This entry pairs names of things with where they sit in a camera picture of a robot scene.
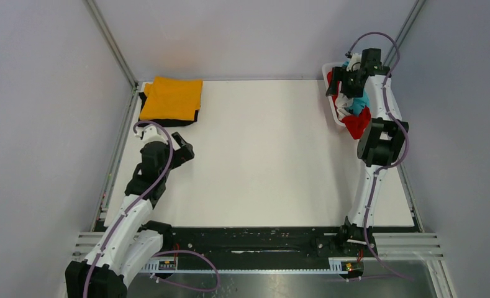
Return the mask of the teal t shirt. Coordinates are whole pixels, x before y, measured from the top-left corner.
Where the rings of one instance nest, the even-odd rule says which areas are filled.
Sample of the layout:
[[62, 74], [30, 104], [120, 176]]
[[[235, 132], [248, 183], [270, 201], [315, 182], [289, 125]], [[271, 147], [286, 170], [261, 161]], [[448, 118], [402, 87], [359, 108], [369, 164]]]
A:
[[347, 59], [342, 65], [343, 77], [340, 80], [339, 103], [336, 103], [340, 120], [348, 116], [359, 116], [362, 110], [370, 106], [364, 90], [366, 79], [359, 72], [360, 61]]

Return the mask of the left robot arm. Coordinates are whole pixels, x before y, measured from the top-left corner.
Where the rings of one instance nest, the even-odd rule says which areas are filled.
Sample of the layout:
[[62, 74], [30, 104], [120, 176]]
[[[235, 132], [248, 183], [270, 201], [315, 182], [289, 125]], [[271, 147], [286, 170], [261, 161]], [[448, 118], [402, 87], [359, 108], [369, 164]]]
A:
[[141, 160], [114, 221], [84, 259], [71, 261], [65, 270], [68, 297], [126, 297], [130, 283], [151, 255], [167, 255], [174, 247], [173, 237], [165, 232], [145, 229], [136, 234], [149, 222], [170, 171], [194, 158], [193, 146], [178, 132], [150, 128], [139, 137]]

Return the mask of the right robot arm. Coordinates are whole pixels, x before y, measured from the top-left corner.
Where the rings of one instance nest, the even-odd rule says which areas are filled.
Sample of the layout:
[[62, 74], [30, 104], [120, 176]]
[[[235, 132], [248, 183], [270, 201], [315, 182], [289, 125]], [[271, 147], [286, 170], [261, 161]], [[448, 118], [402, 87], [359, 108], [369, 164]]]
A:
[[382, 64], [381, 50], [367, 48], [347, 57], [323, 70], [335, 121], [358, 142], [361, 162], [355, 202], [332, 247], [345, 256], [360, 256], [376, 250], [374, 207], [387, 170], [402, 160], [400, 154], [408, 146], [409, 124], [402, 120], [391, 90], [391, 69]]

